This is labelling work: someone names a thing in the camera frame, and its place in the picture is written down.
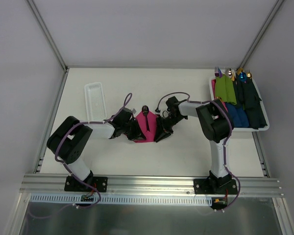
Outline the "magenta paper napkin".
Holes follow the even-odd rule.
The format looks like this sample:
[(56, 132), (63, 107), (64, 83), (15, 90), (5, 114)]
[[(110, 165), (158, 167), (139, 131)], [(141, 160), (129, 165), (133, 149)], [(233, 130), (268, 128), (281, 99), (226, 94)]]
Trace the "magenta paper napkin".
[(144, 134), (144, 136), (146, 137), (146, 139), (145, 140), (136, 140), (134, 142), (135, 143), (154, 142), (154, 137), (156, 134), (156, 127), (157, 127), (157, 124), (156, 124), (157, 115), (154, 114), (153, 112), (149, 111), (149, 113), (147, 115), (149, 131), (147, 130), (147, 126), (146, 126), (146, 118), (142, 112), (140, 112), (135, 118), (137, 119), (138, 124), (141, 128), (141, 131)]

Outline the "black fork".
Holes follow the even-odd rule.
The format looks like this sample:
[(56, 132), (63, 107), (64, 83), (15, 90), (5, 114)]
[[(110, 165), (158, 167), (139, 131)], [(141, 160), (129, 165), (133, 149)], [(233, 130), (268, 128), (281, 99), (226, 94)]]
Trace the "black fork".
[(144, 117), (145, 117), (145, 121), (146, 121), (146, 128), (147, 128), (147, 131), (150, 131), (149, 123), (148, 123), (148, 115), (147, 115), (147, 116), (144, 116)]

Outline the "purple metallic spoon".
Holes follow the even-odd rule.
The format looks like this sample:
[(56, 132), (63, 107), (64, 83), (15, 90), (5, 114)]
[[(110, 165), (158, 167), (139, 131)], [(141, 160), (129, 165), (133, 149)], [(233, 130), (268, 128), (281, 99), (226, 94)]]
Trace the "purple metallic spoon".
[(147, 116), (149, 114), (149, 107), (144, 105), (142, 107), (142, 113), (143, 113), (144, 116)]

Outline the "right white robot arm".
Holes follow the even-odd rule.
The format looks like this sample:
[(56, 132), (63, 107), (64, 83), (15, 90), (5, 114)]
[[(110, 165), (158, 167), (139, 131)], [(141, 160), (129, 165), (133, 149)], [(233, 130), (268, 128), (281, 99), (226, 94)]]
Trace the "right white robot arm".
[(200, 182), (194, 180), (195, 193), (227, 194), (236, 189), (227, 165), (227, 144), (232, 134), (232, 119), (219, 100), (179, 101), (175, 96), (166, 101), (167, 117), (156, 118), (154, 142), (162, 141), (173, 134), (173, 126), (189, 116), (199, 119), (204, 136), (211, 149), (211, 169), (209, 176)]

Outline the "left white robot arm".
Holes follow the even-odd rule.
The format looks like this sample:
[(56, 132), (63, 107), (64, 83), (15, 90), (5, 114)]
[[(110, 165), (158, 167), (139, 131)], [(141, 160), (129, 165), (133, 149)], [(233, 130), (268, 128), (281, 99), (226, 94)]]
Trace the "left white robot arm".
[(88, 140), (115, 139), (125, 135), (129, 141), (146, 140), (137, 119), (130, 109), (123, 108), (110, 119), (101, 122), (81, 122), (67, 117), (49, 137), (47, 148), (68, 168), (73, 186), (81, 191), (95, 187), (93, 173), (81, 158)]

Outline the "green rolled napkin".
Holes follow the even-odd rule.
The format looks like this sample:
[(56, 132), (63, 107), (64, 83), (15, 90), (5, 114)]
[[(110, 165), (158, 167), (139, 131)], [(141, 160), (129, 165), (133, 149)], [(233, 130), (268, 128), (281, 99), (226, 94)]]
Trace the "green rolled napkin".
[(237, 104), (233, 81), (228, 76), (216, 77), (215, 97), (223, 102)]

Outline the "blue spoon in roll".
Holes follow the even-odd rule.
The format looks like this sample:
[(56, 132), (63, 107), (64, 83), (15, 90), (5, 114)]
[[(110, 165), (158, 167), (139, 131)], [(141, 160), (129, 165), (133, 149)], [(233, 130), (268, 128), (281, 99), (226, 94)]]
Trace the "blue spoon in roll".
[(241, 82), (243, 82), (243, 83), (246, 82), (246, 80), (247, 80), (247, 75), (246, 75), (245, 72), (241, 72), (241, 73), (239, 74), (239, 80), (240, 80)]

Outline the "small white utensil basket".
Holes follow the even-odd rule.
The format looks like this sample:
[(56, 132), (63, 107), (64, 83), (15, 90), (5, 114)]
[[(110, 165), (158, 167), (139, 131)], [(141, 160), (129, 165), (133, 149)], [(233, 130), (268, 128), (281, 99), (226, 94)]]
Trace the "small white utensil basket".
[(86, 114), (88, 121), (103, 121), (107, 118), (107, 111), (100, 82), (90, 83), (84, 86)]

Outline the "large white storage basket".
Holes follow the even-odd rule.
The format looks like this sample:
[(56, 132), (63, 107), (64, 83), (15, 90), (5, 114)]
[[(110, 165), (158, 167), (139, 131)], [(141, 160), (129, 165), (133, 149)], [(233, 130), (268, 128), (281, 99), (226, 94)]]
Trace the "large white storage basket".
[[(213, 92), (213, 88), (212, 88), (212, 80), (215, 80), (215, 77), (214, 76), (211, 76), (208, 78), (208, 85), (209, 85), (209, 91), (210, 91), (210, 98), (211, 99), (214, 99), (214, 92)], [(260, 92), (259, 92), (259, 89), (257, 87), (257, 84), (256, 82), (253, 80), (253, 84), (254, 84), (254, 87), (258, 93), (258, 96), (260, 97), (260, 106), (261, 106), (261, 109), (262, 109), (262, 112), (263, 112), (263, 115), (264, 115), (264, 118), (265, 118), (265, 121), (267, 123), (267, 125), (263, 128), (259, 128), (259, 129), (253, 129), (253, 128), (234, 128), (233, 129), (233, 132), (259, 132), (259, 131), (267, 131), (270, 127), (270, 122), (269, 122), (269, 119), (268, 119), (268, 115), (267, 115), (267, 112), (266, 112), (266, 109), (265, 109), (265, 106), (264, 106), (264, 103), (262, 101), (262, 97), (260, 95)]]

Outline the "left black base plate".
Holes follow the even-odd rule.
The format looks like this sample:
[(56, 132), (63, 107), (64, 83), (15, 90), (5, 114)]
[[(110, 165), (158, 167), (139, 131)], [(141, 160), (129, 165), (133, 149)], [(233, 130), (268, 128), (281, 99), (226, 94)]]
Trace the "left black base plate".
[[(96, 188), (98, 192), (106, 192), (108, 185), (107, 177), (95, 177), (89, 176), (84, 182), (92, 187)], [(65, 181), (64, 191), (67, 192), (91, 192), (92, 189), (82, 184), (73, 176), (68, 176)]]

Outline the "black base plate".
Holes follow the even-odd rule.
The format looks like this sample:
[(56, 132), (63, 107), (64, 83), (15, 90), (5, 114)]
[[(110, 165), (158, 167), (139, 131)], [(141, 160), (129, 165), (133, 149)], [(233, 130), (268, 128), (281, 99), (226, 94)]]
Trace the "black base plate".
[(235, 180), (218, 186), (217, 181), (206, 178), (206, 179), (194, 179), (194, 191), (195, 194), (229, 194), (236, 195), (238, 193), (238, 187)]
[[(98, 192), (106, 192), (108, 185), (107, 177), (95, 177), (89, 176), (84, 182), (92, 187), (96, 188)], [(67, 192), (91, 192), (92, 189), (82, 184), (73, 176), (68, 176), (65, 181), (64, 191)]]

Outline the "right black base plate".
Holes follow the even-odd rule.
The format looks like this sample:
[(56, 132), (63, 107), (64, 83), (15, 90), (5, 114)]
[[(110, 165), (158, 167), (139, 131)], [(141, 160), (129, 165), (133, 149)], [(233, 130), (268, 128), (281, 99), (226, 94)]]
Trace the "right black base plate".
[(194, 191), (195, 194), (229, 194), (236, 195), (238, 193), (238, 187), (235, 180), (218, 186), (217, 181), (206, 178), (206, 179), (194, 179)]

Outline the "aluminium front rail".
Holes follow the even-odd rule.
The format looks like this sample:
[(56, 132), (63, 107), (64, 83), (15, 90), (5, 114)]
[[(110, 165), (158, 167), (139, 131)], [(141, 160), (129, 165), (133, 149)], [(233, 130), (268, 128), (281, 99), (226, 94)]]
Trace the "aluminium front rail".
[[(20, 192), (63, 193), (67, 174), (26, 174)], [(152, 195), (152, 196), (194, 196), (199, 184), (194, 177), (165, 176), (107, 176), (107, 194), (111, 195)], [(285, 196), (280, 181), (275, 178), (239, 178), (241, 197)]]

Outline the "right aluminium frame post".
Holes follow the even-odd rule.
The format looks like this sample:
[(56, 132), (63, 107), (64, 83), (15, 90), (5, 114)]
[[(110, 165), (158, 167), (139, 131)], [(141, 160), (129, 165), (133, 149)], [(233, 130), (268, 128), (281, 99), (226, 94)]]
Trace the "right aluminium frame post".
[(285, 3), (285, 0), (276, 0), (275, 1), (273, 7), (271, 8), (271, 10), (269, 11), (265, 20), (263, 21), (260, 29), (258, 30), (256, 36), (254, 37), (251, 45), (249, 46), (247, 52), (245, 53), (243, 59), (241, 60), (241, 62), (237, 66), (237, 68), (243, 68), (248, 63), (248, 61), (252, 57), (252, 55), (255, 52), (256, 48), (258, 47), (260, 41), (264, 37), (266, 31), (270, 27), (271, 23), (274, 21), (275, 17), (279, 13), (279, 11), (284, 3)]

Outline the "aluminium frame post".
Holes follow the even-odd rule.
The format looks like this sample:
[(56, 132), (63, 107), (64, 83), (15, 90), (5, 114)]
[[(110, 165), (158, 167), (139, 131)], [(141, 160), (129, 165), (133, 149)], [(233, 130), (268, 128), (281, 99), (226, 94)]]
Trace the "aluminium frame post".
[(61, 69), (63, 71), (67, 71), (68, 66), (65, 63), (65, 60), (63, 59), (63, 56), (61, 55), (49, 29), (48, 26), (45, 23), (45, 20), (42, 17), (42, 14), (40, 13), (40, 10), (38, 9), (37, 4), (34, 0), (25, 0), (26, 4), (28, 5), (33, 17), (35, 18), (39, 28), (42, 31), (43, 36), (45, 37), (51, 51), (53, 52), (57, 62), (59, 63)]
[(249, 46), (247, 52), (245, 53), (243, 59), (241, 60), (241, 62), (237, 66), (237, 68), (243, 68), (248, 63), (248, 61), (252, 57), (252, 55), (255, 52), (256, 48), (258, 47), (260, 41), (264, 37), (266, 31), (270, 27), (271, 23), (274, 21), (275, 17), (279, 13), (279, 11), (284, 3), (285, 3), (285, 0), (276, 0), (275, 1), (273, 7), (271, 8), (271, 10), (269, 11), (265, 20), (263, 21), (260, 29), (258, 30), (256, 36), (254, 37), (251, 45)]

